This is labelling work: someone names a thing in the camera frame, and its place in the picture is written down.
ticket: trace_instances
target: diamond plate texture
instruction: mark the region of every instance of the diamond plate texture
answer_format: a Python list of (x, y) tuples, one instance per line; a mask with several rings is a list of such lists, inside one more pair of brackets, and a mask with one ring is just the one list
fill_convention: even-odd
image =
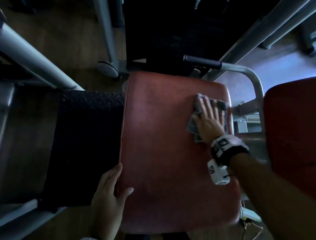
[(123, 110), (123, 94), (65, 92), (42, 205), (90, 205), (101, 175), (119, 162)]

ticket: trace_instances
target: black wrist strap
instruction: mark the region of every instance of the black wrist strap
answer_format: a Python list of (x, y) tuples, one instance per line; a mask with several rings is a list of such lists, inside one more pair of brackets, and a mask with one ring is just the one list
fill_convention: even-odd
[(229, 166), (232, 156), (238, 153), (249, 153), (249, 148), (238, 137), (223, 135), (212, 142), (211, 152), (218, 166)]

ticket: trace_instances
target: towel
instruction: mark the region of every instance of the towel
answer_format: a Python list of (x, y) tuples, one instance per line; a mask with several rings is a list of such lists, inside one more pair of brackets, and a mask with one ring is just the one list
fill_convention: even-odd
[[(203, 97), (203, 96), (204, 96), (204, 95), (202, 95), (202, 94), (200, 94), (200, 93), (197, 94), (197, 97), (196, 97), (196, 99), (195, 99), (195, 104), (194, 104), (195, 112), (193, 113), (193, 114), (195, 114), (195, 115), (200, 116), (201, 113), (202, 113), (202, 109), (200, 109), (199, 104), (198, 104), (198, 98), (199, 98), (199, 97)], [(214, 99), (209, 98), (209, 101), (210, 101), (210, 104), (213, 105)], [(226, 102), (223, 102), (223, 101), (221, 101), (221, 100), (216, 100), (216, 101), (217, 101), (218, 110), (225, 112), (224, 130), (225, 130), (225, 132), (227, 132), (227, 103), (226, 103)], [(195, 142), (202, 142), (202, 139), (201, 139), (201, 137), (200, 137), (200, 135), (199, 135), (199, 133), (198, 133), (198, 129), (197, 129), (196, 125), (195, 125), (195, 122), (194, 122), (192, 116), (190, 117), (190, 120), (189, 120), (189, 123), (188, 123), (188, 126), (187, 126), (186, 130), (187, 130), (189, 133), (192, 133), (192, 134), (194, 135), (194, 140), (195, 140)]]

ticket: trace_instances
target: person's left hand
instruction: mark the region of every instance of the person's left hand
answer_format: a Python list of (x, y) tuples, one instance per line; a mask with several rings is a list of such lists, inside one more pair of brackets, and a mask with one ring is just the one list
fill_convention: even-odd
[(104, 173), (91, 201), (91, 237), (99, 240), (114, 240), (122, 221), (126, 198), (134, 191), (125, 189), (118, 198), (114, 196), (114, 186), (122, 172), (122, 164)]

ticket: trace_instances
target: red padded cushion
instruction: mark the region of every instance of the red padded cushion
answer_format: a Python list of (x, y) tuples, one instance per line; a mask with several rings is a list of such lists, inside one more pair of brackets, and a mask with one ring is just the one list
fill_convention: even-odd
[(224, 85), (150, 72), (130, 75), (121, 140), (118, 191), (134, 187), (121, 224), (125, 233), (188, 231), (233, 224), (240, 190), (208, 173), (210, 148), (186, 131), (197, 93), (230, 102)]
[(316, 78), (277, 85), (264, 96), (272, 170), (316, 198)]

